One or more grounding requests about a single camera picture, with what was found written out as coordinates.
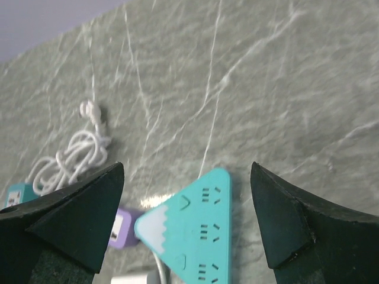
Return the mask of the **teal triangular power strip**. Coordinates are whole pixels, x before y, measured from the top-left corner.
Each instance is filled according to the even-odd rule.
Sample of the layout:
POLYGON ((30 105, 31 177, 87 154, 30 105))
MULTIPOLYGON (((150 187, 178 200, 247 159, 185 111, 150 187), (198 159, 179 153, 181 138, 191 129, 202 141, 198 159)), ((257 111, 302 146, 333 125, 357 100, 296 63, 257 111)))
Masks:
POLYGON ((144 213, 134 231, 184 283, 230 283, 231 175, 209 171, 144 213))

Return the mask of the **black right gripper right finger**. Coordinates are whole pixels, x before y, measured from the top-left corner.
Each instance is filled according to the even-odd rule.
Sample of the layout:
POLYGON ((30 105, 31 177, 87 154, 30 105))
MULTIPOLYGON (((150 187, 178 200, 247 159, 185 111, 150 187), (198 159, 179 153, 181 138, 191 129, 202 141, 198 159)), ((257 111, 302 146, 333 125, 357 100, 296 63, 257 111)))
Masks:
POLYGON ((252 199, 277 283, 378 283, 378 217, 318 197, 257 162, 252 199))

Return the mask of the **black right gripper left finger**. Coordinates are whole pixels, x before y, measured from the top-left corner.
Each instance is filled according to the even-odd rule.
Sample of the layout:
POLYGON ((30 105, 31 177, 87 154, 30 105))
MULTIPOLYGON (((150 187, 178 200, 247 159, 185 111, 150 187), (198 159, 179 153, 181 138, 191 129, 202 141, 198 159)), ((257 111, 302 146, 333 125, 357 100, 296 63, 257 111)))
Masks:
POLYGON ((72 185, 1 210, 1 283, 92 283, 124 187, 117 162, 72 185))

